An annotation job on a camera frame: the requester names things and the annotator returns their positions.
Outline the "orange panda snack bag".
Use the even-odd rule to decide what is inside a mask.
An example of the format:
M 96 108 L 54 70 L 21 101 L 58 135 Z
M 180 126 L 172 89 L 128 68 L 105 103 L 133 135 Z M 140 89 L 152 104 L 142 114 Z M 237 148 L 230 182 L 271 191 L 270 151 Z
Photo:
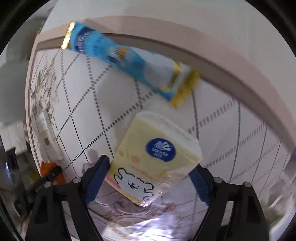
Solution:
M 62 185 L 66 183 L 66 180 L 62 174 L 62 168 L 56 163 L 41 164 L 40 175 L 46 177 L 48 181 L 53 182 L 56 185 Z

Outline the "purple knotted cloth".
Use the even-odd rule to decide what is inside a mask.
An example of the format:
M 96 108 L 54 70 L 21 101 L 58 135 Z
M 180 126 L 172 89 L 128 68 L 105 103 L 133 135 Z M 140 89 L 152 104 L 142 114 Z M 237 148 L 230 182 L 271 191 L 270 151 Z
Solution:
M 131 214 L 154 217 L 174 211 L 175 205 L 172 202 L 156 200 L 148 207 L 138 206 L 104 181 L 88 208 L 100 216 Z

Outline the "yellow bear tissue pack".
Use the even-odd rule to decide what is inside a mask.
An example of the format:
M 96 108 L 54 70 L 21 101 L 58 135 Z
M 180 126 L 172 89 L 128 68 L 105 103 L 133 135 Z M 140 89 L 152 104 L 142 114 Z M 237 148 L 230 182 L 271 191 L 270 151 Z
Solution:
M 196 138 L 164 116 L 143 110 L 119 145 L 106 181 L 136 205 L 147 207 L 202 160 Z

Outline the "blue long snack tube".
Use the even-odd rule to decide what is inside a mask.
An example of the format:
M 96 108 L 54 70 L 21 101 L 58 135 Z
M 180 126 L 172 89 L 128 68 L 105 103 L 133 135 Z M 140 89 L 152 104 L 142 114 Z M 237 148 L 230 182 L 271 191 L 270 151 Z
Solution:
M 71 21 L 61 45 L 117 67 L 178 108 L 201 78 L 198 70 L 143 49 L 120 45 L 99 31 Z

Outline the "small white box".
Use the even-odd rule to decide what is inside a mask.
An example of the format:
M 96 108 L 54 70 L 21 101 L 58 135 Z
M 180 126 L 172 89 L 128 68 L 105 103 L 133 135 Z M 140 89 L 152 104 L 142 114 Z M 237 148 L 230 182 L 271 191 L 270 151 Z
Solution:
M 49 161 L 60 161 L 63 159 L 63 154 L 55 137 L 49 115 L 46 110 L 43 110 L 36 117 L 36 124 L 39 133 L 38 141 L 44 148 Z

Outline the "patterned white tablecloth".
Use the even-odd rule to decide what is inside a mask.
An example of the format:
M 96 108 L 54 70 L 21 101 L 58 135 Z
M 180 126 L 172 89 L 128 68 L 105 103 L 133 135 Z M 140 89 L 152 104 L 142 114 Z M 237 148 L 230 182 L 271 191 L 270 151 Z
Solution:
M 177 109 L 159 94 L 93 57 L 62 50 L 67 25 L 36 35 L 26 79 L 30 147 L 37 167 L 49 160 L 37 117 L 47 110 L 65 178 L 96 154 L 113 155 L 141 110 L 161 113 L 200 141 L 203 165 L 265 194 L 295 147 L 295 120 L 266 74 L 196 29 L 154 18 L 105 16 L 83 23 L 111 39 L 195 66 L 202 78 Z

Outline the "near grey chair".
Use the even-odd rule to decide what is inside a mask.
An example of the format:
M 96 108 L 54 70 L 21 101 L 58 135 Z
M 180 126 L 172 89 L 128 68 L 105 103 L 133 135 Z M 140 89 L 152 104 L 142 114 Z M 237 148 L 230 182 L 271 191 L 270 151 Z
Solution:
M 46 18 L 27 20 L 1 53 L 1 122 L 25 119 L 25 84 L 29 59 Z

